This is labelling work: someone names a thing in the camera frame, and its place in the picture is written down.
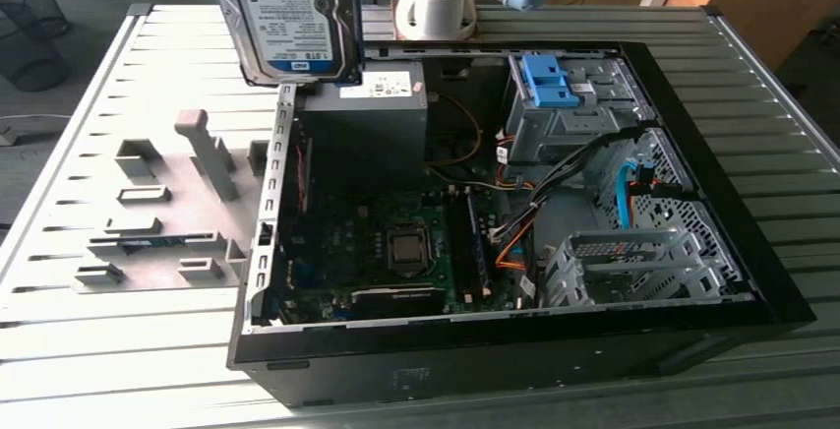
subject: blue drive bay latch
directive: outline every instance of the blue drive bay latch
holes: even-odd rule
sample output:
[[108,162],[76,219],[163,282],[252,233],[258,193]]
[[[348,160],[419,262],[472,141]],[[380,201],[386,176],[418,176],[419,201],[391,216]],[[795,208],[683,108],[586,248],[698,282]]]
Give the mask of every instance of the blue drive bay latch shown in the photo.
[[566,83],[567,72],[554,55],[523,55],[526,81],[535,92],[536,107],[578,107],[580,98]]

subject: power supply label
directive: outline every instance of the power supply label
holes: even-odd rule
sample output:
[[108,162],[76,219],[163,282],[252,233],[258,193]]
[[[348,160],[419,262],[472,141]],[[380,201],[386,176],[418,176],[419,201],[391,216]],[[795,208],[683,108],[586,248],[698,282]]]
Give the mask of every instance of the power supply label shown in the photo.
[[363,83],[356,87],[339,90],[339,97],[410,97],[411,73],[364,72]]
[[247,0],[266,61],[279,70],[319,72],[334,57],[330,20],[318,0]]

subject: motherboard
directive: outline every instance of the motherboard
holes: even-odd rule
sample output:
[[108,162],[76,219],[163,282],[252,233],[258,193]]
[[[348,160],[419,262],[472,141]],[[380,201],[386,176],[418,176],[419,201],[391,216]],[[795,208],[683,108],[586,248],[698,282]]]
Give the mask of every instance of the motherboard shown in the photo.
[[487,189],[323,198],[291,238],[291,322],[514,309],[515,277],[487,255],[492,202]]

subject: grey floor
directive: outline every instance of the grey floor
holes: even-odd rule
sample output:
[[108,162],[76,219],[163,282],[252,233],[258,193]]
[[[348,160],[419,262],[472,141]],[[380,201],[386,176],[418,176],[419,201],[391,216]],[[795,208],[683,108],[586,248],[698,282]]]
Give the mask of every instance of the grey floor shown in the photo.
[[[39,93],[19,92],[0,78],[0,121],[19,114],[72,114],[96,72],[128,6],[134,3],[211,4],[214,0],[59,0],[74,30],[56,41],[72,66],[70,80]],[[810,38],[783,66],[779,76],[786,84],[800,85],[800,102],[840,143],[840,47]],[[0,148],[0,241],[3,224],[11,223],[60,135],[64,121],[55,118],[15,119],[7,123],[22,134],[15,147]]]

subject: slotted metal surface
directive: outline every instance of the slotted metal surface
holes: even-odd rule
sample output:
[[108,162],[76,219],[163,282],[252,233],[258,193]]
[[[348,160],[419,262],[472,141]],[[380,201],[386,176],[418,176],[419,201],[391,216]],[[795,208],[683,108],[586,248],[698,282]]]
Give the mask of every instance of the slotted metal surface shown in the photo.
[[[367,37],[391,38],[390,12],[366,19]],[[115,174],[98,166],[102,143],[131,136],[150,113],[203,107],[230,149],[268,137],[276,95],[242,81],[219,9],[158,6],[126,20],[0,249],[4,426],[838,427],[838,154],[726,23],[694,9],[486,8],[479,30],[496,40],[650,44],[819,321],[671,378],[292,414],[224,368],[234,288],[78,295],[72,257],[28,260],[80,253],[86,230],[42,227],[86,223],[91,210],[55,199],[96,203],[86,182]],[[174,87],[178,97],[160,95]],[[488,371],[516,367],[498,362]]]

